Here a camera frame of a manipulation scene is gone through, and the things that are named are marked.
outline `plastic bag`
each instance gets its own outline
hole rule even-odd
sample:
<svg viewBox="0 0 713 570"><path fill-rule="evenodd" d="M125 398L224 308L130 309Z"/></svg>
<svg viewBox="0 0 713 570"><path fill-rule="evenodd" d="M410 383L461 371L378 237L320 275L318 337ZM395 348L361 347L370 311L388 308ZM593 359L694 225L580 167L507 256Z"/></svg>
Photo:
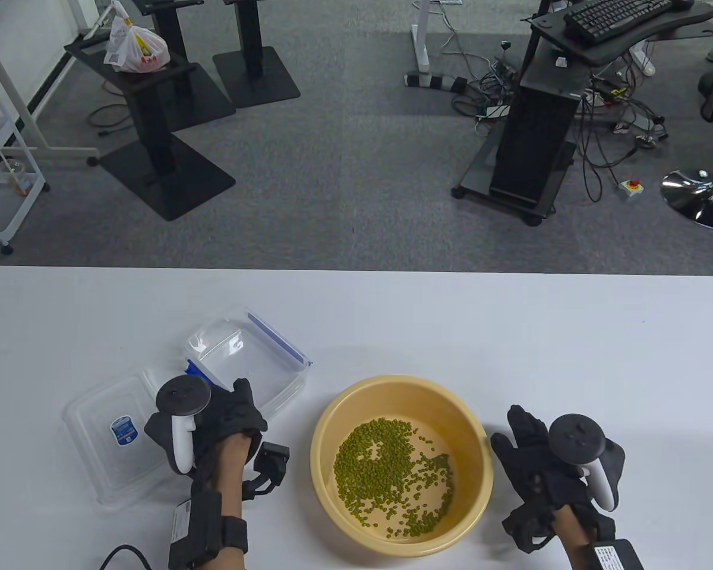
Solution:
<svg viewBox="0 0 713 570"><path fill-rule="evenodd" d="M119 0L113 0L111 4L116 16L111 24L111 36L106 44L103 63L111 64L115 71L130 73L151 73L169 63L169 49L163 38L132 24Z"/></svg>

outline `forearm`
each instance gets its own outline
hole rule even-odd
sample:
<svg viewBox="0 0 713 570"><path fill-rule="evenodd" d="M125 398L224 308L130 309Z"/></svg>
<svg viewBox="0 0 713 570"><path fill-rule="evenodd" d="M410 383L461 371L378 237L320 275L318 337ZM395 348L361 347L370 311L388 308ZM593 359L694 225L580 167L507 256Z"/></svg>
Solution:
<svg viewBox="0 0 713 570"><path fill-rule="evenodd" d="M248 457L251 440L245 435L232 435L218 446L214 489L222 495L222 516L242 518L243 466ZM238 548L223 548L203 570L245 570L243 551Z"/></svg>
<svg viewBox="0 0 713 570"><path fill-rule="evenodd" d="M565 553L568 554L570 566L573 570L584 570L583 549L592 543L590 535L581 526L576 513L570 506L562 507L554 513L552 529L563 543Z"/></svg>

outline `caster wheel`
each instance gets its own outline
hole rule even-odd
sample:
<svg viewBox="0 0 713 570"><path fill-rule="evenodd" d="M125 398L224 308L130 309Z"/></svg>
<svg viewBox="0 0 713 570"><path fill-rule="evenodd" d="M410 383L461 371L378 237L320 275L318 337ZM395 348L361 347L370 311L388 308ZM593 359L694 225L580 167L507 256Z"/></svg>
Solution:
<svg viewBox="0 0 713 570"><path fill-rule="evenodd" d="M536 227L540 226L541 222L543 222L544 220L533 214L525 214L525 216L523 216L523 221L525 222L526 226Z"/></svg>

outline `container label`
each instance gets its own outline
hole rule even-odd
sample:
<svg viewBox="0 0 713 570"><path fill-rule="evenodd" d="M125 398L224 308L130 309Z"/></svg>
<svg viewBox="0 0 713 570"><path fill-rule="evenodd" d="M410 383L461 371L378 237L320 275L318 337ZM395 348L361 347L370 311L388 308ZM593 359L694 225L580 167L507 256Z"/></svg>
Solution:
<svg viewBox="0 0 713 570"><path fill-rule="evenodd" d="M114 432L118 445L128 445L137 439L137 429L130 416L121 416L114 420L111 424L111 431Z"/></svg>
<svg viewBox="0 0 713 570"><path fill-rule="evenodd" d="M602 567L602 570L624 570L623 564L620 562L618 553L612 546L595 546L597 559Z"/></svg>
<svg viewBox="0 0 713 570"><path fill-rule="evenodd" d="M174 544L178 540L187 537L190 530L190 503L191 500L185 501L182 505L177 505L172 516L172 542Z"/></svg>

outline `yellow plastic bowl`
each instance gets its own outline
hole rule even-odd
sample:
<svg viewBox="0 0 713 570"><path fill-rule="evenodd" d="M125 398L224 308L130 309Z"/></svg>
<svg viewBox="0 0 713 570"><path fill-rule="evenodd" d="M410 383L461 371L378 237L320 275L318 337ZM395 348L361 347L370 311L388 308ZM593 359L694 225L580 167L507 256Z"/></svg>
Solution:
<svg viewBox="0 0 713 570"><path fill-rule="evenodd" d="M419 537L386 538L386 530L363 527L338 496L333 466L343 440L357 426L386 417L402 419L433 437L451 456L455 491L449 513ZM450 391L411 376L378 376L340 394L317 424L311 440L311 480L329 517L357 543L389 556L427 556L449 548L486 510L493 465L486 432L473 412Z"/></svg>

